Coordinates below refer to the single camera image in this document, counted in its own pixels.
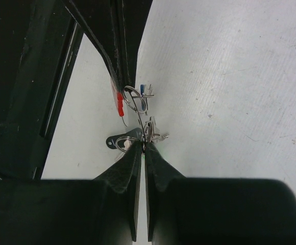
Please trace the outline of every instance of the black panel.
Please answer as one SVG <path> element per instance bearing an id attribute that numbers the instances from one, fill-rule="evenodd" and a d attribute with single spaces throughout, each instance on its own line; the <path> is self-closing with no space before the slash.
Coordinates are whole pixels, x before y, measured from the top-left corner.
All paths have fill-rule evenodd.
<path id="1" fill-rule="evenodd" d="M 146 144 L 153 245 L 296 245 L 296 199 L 277 180 L 184 178 Z"/>
<path id="2" fill-rule="evenodd" d="M 153 0 L 63 0 L 102 56 L 119 92 L 135 87 L 137 56 Z"/>
<path id="3" fill-rule="evenodd" d="M 40 176 L 82 37 L 76 30 L 67 55 L 74 29 L 59 0 L 0 0 L 0 173 L 5 176 Z"/>
<path id="4" fill-rule="evenodd" d="M 92 181 L 0 181 L 0 244 L 136 240 L 141 143 Z"/>

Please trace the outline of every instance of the gray floor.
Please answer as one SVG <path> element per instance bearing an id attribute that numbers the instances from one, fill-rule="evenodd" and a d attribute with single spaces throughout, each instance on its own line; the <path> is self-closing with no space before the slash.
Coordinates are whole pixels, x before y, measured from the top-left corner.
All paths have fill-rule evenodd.
<path id="1" fill-rule="evenodd" d="M 296 1 L 154 0 L 138 59 L 137 84 L 148 83 L 150 114 L 170 133 L 157 147 L 180 172 L 279 179 L 296 194 Z M 124 131 L 84 37 L 43 177 L 96 177 L 119 154 L 106 138 Z"/>

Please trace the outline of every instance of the metal clip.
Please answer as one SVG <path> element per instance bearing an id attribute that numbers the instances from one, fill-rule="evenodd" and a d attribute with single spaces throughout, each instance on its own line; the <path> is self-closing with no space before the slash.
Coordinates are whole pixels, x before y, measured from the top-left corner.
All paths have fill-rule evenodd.
<path id="1" fill-rule="evenodd" d="M 137 94 L 137 96 L 133 96 L 134 99 L 141 99 L 142 111 L 140 111 L 140 113 L 145 113 L 145 115 L 148 115 L 148 113 L 147 113 L 148 99 L 152 98 L 152 97 L 154 97 L 153 86 L 151 84 L 149 84 L 149 86 L 145 85 L 145 84 L 141 84 L 140 85 L 140 96 L 138 94 Z"/>
<path id="2" fill-rule="evenodd" d="M 146 121 L 144 125 L 144 133 L 146 136 L 147 142 L 158 143 L 167 139 L 169 134 L 161 135 L 159 129 L 156 127 L 155 117 L 151 116 L 149 121 Z"/>

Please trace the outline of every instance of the metal key ring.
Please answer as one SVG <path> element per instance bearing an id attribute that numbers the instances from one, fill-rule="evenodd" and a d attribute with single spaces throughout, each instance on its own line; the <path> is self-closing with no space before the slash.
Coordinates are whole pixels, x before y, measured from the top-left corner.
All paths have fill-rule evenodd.
<path id="1" fill-rule="evenodd" d="M 125 103 L 126 103 L 126 104 L 127 104 L 132 110 L 134 110 L 134 111 L 137 111 L 137 108 L 135 108 L 135 107 L 133 107 L 133 106 L 130 105 L 130 101 L 129 101 L 128 98 L 126 97 L 125 89 L 129 89 L 129 90 L 131 90 L 132 92 L 134 92 L 134 93 L 137 95 L 136 98 L 139 98 L 139 99 L 141 100 L 142 104 L 144 105 L 144 110 L 143 110 L 143 111 L 138 111 L 138 112 L 140 112 L 140 113 L 145 113 L 146 110 L 147 110 L 147 104 L 146 104 L 146 101 L 145 101 L 144 97 L 142 97 L 141 94 L 140 94 L 135 88 L 133 88 L 133 87 L 131 87 L 131 86 L 129 86 L 129 85 L 127 85 L 127 86 L 124 87 L 124 89 L 122 90 L 122 96 L 123 96 L 124 102 L 125 102 Z"/>
<path id="2" fill-rule="evenodd" d="M 123 148 L 119 147 L 119 145 L 118 145 L 118 142 L 119 142 L 120 140 L 126 140 L 126 139 L 128 139 L 128 140 L 132 140 L 132 141 L 140 141 L 139 139 L 134 138 L 134 137 L 131 137 L 131 136 L 122 136 L 122 137 L 119 137 L 119 138 L 115 141 L 115 147 L 118 148 L 118 149 L 119 149 L 120 151 L 122 151 L 122 152 L 127 152 L 127 150 L 124 150 Z"/>

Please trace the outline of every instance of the metal bracket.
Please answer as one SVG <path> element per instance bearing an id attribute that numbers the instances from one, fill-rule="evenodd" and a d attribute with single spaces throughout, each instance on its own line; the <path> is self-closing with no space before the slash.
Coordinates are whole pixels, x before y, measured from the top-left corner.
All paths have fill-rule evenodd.
<path id="1" fill-rule="evenodd" d="M 116 140 L 119 137 L 123 137 L 123 136 L 130 136 L 130 137 L 134 137 L 137 138 L 139 140 L 141 140 L 142 138 L 142 129 L 141 128 L 135 128 L 133 130 L 130 130 L 129 132 L 125 133 L 125 134 L 118 134 L 118 135 L 114 135 L 114 136 L 110 136 L 106 139 L 106 145 L 109 149 L 117 149 L 115 146 Z M 124 148 L 124 142 L 125 140 L 120 140 L 118 142 L 118 145 L 120 146 L 120 148 Z"/>

